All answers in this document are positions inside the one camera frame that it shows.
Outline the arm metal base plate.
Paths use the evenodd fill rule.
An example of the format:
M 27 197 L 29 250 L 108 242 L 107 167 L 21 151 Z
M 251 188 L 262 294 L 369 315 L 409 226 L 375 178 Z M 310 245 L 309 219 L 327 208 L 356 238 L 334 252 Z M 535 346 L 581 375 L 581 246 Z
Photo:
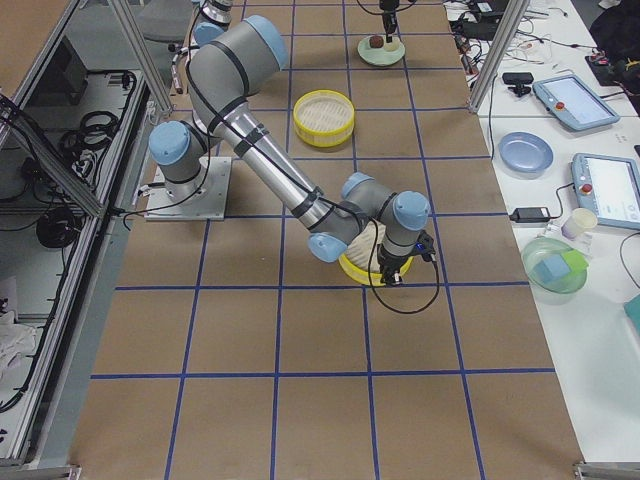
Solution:
M 153 182 L 160 183 L 149 191 L 144 218 L 148 221 L 222 221 L 225 217 L 227 193 L 232 170 L 230 157 L 203 156 L 200 172 L 194 180 L 174 184 L 156 167 Z

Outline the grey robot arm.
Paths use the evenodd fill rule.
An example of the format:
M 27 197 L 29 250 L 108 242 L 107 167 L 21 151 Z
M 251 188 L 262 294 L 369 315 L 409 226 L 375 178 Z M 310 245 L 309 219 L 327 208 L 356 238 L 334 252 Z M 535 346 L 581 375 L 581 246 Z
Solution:
M 308 230 L 308 247 L 332 263 L 369 224 L 385 227 L 381 244 L 368 248 L 377 257 L 382 282 L 397 285 L 401 267 L 412 257 L 435 258 L 425 227 L 427 198 L 415 191 L 396 193 L 356 172 L 335 204 L 300 170 L 267 128 L 251 113 L 248 96 L 288 63 L 285 43 L 273 23 L 260 15 L 245 18 L 201 46 L 186 66 L 192 119 L 156 126 L 149 150 L 168 186 L 203 179 L 201 157 L 227 142 Z
M 193 1 L 192 4 L 193 16 L 186 36 L 186 45 L 175 50 L 170 67 L 172 87 L 179 95 L 182 95 L 185 89 L 179 71 L 181 62 L 190 57 L 202 44 L 209 43 L 226 32 L 232 20 L 232 1 Z M 401 7 L 399 1 L 379 1 L 377 10 L 372 10 L 361 1 L 357 1 L 357 5 L 365 13 L 381 18 L 384 30 L 383 46 L 390 45 L 393 41 L 398 29 L 397 14 L 411 8 L 413 4 L 414 1 L 410 1 L 407 6 Z

